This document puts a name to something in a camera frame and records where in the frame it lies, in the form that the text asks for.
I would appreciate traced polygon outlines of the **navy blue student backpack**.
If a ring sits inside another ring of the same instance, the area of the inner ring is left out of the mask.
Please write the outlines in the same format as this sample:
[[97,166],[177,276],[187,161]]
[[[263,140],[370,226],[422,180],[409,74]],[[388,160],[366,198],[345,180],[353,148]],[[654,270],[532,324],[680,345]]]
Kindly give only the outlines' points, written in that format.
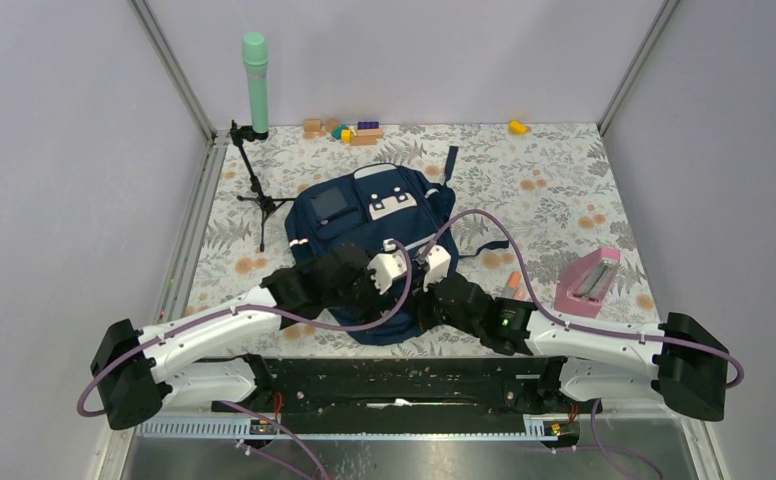
[[[429,181],[419,170],[392,163],[361,167],[350,174],[309,187],[291,205],[284,226],[295,263],[320,257],[342,243],[379,253],[385,240],[399,240],[414,258],[451,217],[455,191],[447,185],[458,155],[448,149],[445,180]],[[509,248],[507,240],[483,244],[461,255],[451,231],[437,241],[451,256],[449,273],[458,261],[483,250]],[[420,336],[425,328],[409,309],[409,298],[390,320],[372,330],[348,332],[359,344],[385,346]]]

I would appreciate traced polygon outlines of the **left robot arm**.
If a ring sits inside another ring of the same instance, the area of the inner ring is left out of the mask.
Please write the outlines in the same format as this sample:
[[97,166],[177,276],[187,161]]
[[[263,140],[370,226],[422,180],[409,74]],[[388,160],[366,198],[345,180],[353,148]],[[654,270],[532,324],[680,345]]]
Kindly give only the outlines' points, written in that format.
[[407,249],[391,240],[384,253],[369,255],[352,244],[283,267],[246,294],[164,325],[136,328],[130,319],[109,325],[90,365],[92,380],[77,401],[87,418],[103,416],[113,430],[135,427],[180,395],[199,402],[240,401],[260,411],[273,401],[274,385],[257,373],[214,374],[193,380],[195,362],[230,343],[280,331],[293,323],[320,327],[318,316],[333,308],[379,305],[397,280],[404,285],[394,306],[368,330],[386,323],[405,303],[412,285]]

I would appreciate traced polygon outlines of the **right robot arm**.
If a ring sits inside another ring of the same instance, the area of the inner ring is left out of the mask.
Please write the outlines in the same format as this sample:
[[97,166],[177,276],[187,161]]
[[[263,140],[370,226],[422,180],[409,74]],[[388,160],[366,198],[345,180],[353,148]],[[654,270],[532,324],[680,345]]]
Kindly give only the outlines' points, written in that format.
[[599,321],[494,297],[460,274],[417,290],[407,305],[425,327],[449,325],[496,353],[563,358],[537,386],[547,410],[642,398],[698,420],[724,418],[729,351],[689,315],[672,312],[659,323]]

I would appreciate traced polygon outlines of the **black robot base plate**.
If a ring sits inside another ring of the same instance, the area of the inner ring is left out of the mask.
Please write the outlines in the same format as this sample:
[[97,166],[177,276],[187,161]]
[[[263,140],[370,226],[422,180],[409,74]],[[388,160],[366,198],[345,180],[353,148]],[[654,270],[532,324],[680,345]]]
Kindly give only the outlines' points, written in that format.
[[213,402],[213,411],[243,407],[279,420],[288,414],[450,408],[570,420],[592,408],[546,383],[563,363],[558,358],[245,358],[256,389],[231,404]]

